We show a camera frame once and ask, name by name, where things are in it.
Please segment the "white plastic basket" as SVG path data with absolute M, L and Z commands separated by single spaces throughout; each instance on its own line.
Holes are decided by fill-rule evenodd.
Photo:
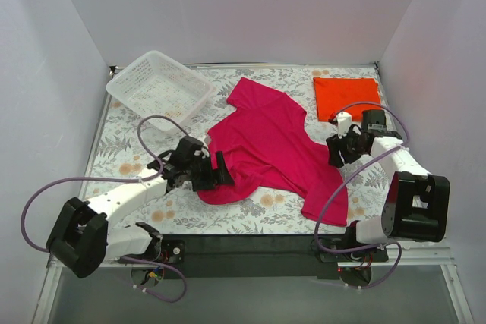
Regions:
M 215 86 L 159 51 L 149 51 L 120 71 L 106 91 L 142 118 L 163 115 L 183 126 L 206 104 Z

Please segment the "floral table mat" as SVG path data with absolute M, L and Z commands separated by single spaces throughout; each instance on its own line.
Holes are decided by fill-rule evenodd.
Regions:
M 170 99 L 164 103 L 166 114 L 176 118 L 193 106 L 198 96 L 207 96 L 202 109 L 184 124 L 191 135 L 204 137 L 210 127 L 232 113 L 227 99 L 243 77 L 284 92 L 301 105 L 306 111 L 305 130 L 318 143 L 324 142 L 334 129 L 317 118 L 315 78 L 334 81 L 339 86 L 350 80 L 354 88 L 366 80 L 379 85 L 377 72 L 370 67 L 200 68 L 191 72 L 188 87 L 182 77 L 171 81 Z M 243 200 L 214 206 L 203 202 L 190 184 L 163 194 L 158 180 L 137 183 L 150 161 L 136 139 L 138 121 L 116 97 L 109 98 L 90 163 L 90 173 L 104 177 L 104 182 L 88 183 L 84 198 L 94 210 L 108 216 L 110 230 L 136 222 L 149 223 L 165 234 L 297 234 L 314 230 L 314 223 L 301 214 L 303 199 L 285 190 L 261 187 Z

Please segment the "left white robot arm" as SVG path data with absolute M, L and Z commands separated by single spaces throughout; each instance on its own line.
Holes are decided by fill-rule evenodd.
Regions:
M 46 249 L 77 277 L 92 274 L 104 260 L 160 261 L 163 235 L 144 222 L 118 224 L 149 201 L 190 182 L 193 191 L 232 186 L 222 152 L 210 154 L 203 141 L 181 138 L 175 149 L 159 154 L 134 182 L 97 197 L 68 200 L 46 242 Z

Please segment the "pink t shirt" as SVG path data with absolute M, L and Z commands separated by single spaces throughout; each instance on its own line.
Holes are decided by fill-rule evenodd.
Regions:
M 211 127 L 211 153 L 222 152 L 232 186 L 198 194 L 207 204 L 235 203 L 259 187 L 286 190 L 303 198 L 302 215 L 344 227 L 348 193 L 329 150 L 305 131 L 306 111 L 284 92 L 241 78 L 227 103 L 235 111 Z

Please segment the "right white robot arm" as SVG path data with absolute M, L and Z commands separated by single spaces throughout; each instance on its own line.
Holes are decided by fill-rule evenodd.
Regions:
M 390 182 L 382 213 L 354 222 L 344 234 L 329 238 L 330 249 L 358 262 L 393 239 L 442 241 L 447 227 L 449 180 L 431 174 L 412 157 L 399 132 L 387 127 L 383 110 L 363 111 L 361 124 L 355 124 L 348 112 L 340 112 L 330 121 L 337 126 L 337 133 L 327 139 L 329 163 L 341 168 L 369 155 Z

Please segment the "folded orange t shirt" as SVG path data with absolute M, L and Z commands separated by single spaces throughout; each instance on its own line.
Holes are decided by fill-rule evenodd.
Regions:
M 317 117 L 328 121 L 335 113 L 354 102 L 381 104 L 378 83 L 373 78 L 314 78 Z

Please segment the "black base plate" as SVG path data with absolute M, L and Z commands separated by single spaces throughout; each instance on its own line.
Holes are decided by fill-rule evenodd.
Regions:
M 174 266 L 187 278 L 339 279 L 350 255 L 319 251 L 312 234 L 166 234 L 159 249 L 135 259 Z

